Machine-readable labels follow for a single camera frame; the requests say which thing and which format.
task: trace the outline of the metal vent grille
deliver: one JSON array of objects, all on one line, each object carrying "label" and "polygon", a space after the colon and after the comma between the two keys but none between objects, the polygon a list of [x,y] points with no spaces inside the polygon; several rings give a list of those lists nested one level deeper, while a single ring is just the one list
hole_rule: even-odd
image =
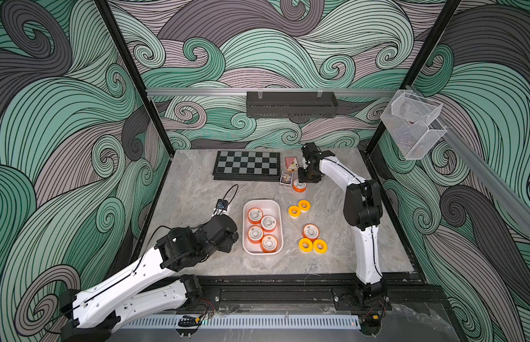
[{"label": "metal vent grille", "polygon": [[[151,315],[140,318],[123,329],[174,329],[178,315]],[[357,316],[351,315],[238,315],[213,317],[200,329],[360,329]]]}]

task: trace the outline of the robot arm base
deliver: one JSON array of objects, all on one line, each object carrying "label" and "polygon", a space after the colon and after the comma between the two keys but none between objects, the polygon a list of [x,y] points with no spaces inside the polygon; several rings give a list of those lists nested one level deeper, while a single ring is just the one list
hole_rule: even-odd
[{"label": "robot arm base", "polygon": [[385,298],[387,297],[385,279],[381,278],[381,280],[374,284],[363,284],[357,281],[352,297],[353,303],[361,309],[376,306],[377,302],[385,305]]},{"label": "robot arm base", "polygon": [[[76,290],[66,291],[60,296],[60,305],[63,305],[61,311],[66,316],[70,315],[70,304],[76,299],[77,292]],[[123,325],[158,311],[193,305],[202,298],[202,295],[202,288],[197,277],[182,275],[179,280],[171,284],[131,297],[95,327],[81,328],[78,318],[71,320],[62,327],[61,340],[63,342],[105,342],[111,333]]]}]

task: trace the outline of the wave pattern wallpaper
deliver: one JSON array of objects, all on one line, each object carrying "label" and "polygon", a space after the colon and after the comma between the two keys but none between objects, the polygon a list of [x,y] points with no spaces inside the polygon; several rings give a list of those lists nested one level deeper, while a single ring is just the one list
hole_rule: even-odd
[{"label": "wave pattern wallpaper", "polygon": [[[110,0],[147,87],[398,89],[444,1]],[[243,97],[154,98],[176,149],[363,147],[388,99],[249,119]]]},{"label": "wave pattern wallpaper", "polygon": [[92,0],[0,1],[0,341],[130,259],[168,155]]},{"label": "wave pattern wallpaper", "polygon": [[[460,10],[414,85],[530,208],[530,1]],[[530,342],[526,232],[446,142],[420,161],[403,160],[387,133],[379,149],[398,218],[468,339]]]}]

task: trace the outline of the gray marble surface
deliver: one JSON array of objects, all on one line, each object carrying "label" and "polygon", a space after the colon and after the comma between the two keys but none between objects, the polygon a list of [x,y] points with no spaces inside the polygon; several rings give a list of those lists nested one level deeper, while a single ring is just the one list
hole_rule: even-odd
[{"label": "gray marble surface", "polygon": [[[282,169],[286,169],[284,157],[296,156],[302,161],[300,149],[272,149],[281,153]],[[360,152],[356,148],[331,149],[339,160],[353,172],[370,178]],[[209,259],[181,273],[196,275],[242,275],[242,274],[301,274],[301,273],[347,273],[354,272],[357,252],[351,228],[343,216],[343,191],[329,178],[318,184],[309,184],[307,190],[297,193],[291,187],[275,182],[215,181],[212,170],[217,150],[178,150],[164,183],[157,208],[145,238],[160,225],[168,227],[195,227],[210,219],[217,199],[233,185],[239,184],[234,201],[230,204],[229,216],[234,220],[240,238],[231,253],[216,252]],[[242,248],[242,208],[249,200],[275,200],[282,211],[284,247],[275,255],[253,256]],[[311,210],[299,219],[288,216],[288,207],[301,199],[311,203]],[[313,223],[320,229],[320,238],[328,244],[323,255],[302,254],[298,248],[303,226]],[[167,229],[157,231],[153,240],[164,236]],[[390,218],[384,211],[378,234],[379,266],[383,272],[412,271],[411,263],[404,251]]]}]

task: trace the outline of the red wire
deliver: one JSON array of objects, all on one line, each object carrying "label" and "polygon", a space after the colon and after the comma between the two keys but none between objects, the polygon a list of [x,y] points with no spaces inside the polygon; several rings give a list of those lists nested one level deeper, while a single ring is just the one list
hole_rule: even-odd
[{"label": "red wire", "polygon": [[206,301],[208,302],[208,304],[210,304],[212,306],[212,309],[214,309],[214,311],[216,311],[216,308],[215,306],[210,302],[210,300],[208,298],[203,298],[203,299],[206,299]]},{"label": "red wire", "polygon": [[364,318],[366,318],[370,314],[371,310],[373,310],[373,308],[371,308],[370,311],[368,311],[368,313],[366,314],[366,316],[364,316]]},{"label": "red wire", "polygon": [[385,306],[383,305],[383,303],[381,303],[380,300],[378,300],[379,304],[381,304],[381,306],[383,306],[383,312],[385,313],[385,315],[387,314],[387,309],[385,308]]}]

